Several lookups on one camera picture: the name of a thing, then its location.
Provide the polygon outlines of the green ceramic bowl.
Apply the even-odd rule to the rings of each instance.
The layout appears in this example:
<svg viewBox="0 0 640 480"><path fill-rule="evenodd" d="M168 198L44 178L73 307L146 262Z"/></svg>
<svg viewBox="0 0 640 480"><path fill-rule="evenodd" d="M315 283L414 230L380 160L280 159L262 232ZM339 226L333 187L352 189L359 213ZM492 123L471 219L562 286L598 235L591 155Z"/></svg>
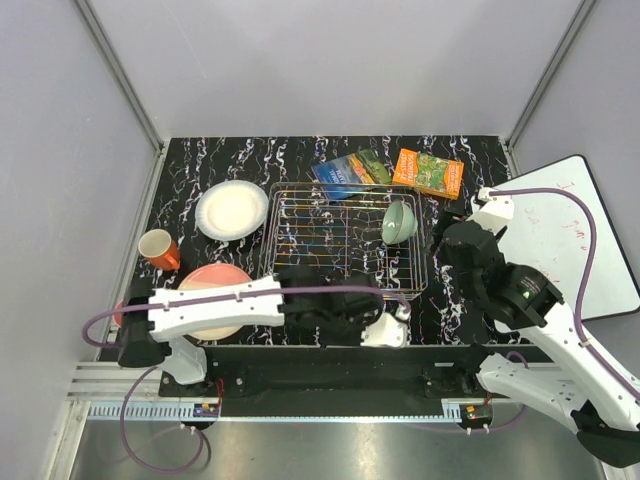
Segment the green ceramic bowl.
<svg viewBox="0 0 640 480"><path fill-rule="evenodd" d="M409 204L393 201L387 208L381 227L381 238L386 245L400 244L416 234L417 219Z"/></svg>

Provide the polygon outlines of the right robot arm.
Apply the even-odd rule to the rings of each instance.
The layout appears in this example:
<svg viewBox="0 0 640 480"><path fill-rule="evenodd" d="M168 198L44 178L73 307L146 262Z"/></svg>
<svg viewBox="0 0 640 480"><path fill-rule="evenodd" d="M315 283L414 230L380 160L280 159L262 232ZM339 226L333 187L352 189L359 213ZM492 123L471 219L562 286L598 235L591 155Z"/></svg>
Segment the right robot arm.
<svg viewBox="0 0 640 480"><path fill-rule="evenodd" d="M433 251L453 267L463 296L542 350L568 377L562 386L474 344L454 363L457 390L510 397L569 429L602 462L639 461L639 379L587 335L561 292L538 270L508 263L499 232L471 219L439 222Z"/></svg>

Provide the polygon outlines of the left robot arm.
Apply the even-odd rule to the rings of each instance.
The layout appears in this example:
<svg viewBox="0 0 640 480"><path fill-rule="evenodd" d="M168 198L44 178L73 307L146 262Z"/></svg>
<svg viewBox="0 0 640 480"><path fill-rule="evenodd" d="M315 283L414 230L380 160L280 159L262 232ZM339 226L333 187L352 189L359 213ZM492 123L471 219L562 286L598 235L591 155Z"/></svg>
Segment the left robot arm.
<svg viewBox="0 0 640 480"><path fill-rule="evenodd" d="M374 277L357 274L331 283L305 265L234 286L158 289L129 301L117 363L130 369L158 367L193 395L203 396L214 388L216 372L203 348L188 341L195 332L294 325L338 337L366 336L380 321L384 305Z"/></svg>

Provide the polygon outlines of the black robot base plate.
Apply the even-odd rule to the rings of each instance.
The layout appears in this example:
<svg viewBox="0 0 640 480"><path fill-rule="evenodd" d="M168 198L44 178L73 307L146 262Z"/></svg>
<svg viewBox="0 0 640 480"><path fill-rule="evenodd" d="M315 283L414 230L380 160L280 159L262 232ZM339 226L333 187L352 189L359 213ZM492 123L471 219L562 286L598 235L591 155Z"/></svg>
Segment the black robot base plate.
<svg viewBox="0 0 640 480"><path fill-rule="evenodd" d="M163 373L158 394L220 395L225 418L420 418L443 413L444 399L484 401L471 376L479 353L477 346L209 347L206 380L183 386Z"/></svg>

